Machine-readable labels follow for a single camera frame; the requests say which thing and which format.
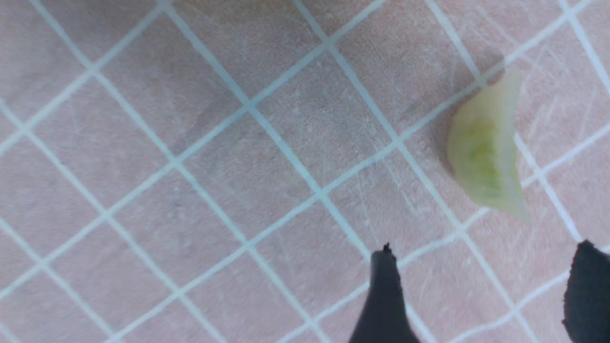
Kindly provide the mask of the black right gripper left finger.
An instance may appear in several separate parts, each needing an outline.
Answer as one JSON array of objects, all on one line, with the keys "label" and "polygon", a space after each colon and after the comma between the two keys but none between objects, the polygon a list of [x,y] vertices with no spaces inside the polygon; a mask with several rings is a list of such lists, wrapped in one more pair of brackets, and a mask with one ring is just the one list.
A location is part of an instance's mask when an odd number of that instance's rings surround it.
[{"label": "black right gripper left finger", "polygon": [[371,257],[369,289],[351,343],[418,343],[409,325],[397,259],[390,244]]}]

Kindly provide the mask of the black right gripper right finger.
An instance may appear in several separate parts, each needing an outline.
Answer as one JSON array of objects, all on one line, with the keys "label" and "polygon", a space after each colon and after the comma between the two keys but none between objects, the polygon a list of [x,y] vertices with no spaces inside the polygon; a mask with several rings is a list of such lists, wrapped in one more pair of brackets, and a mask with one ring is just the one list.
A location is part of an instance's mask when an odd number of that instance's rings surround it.
[{"label": "black right gripper right finger", "polygon": [[610,341],[610,259],[588,240],[577,245],[563,302],[573,343]]}]

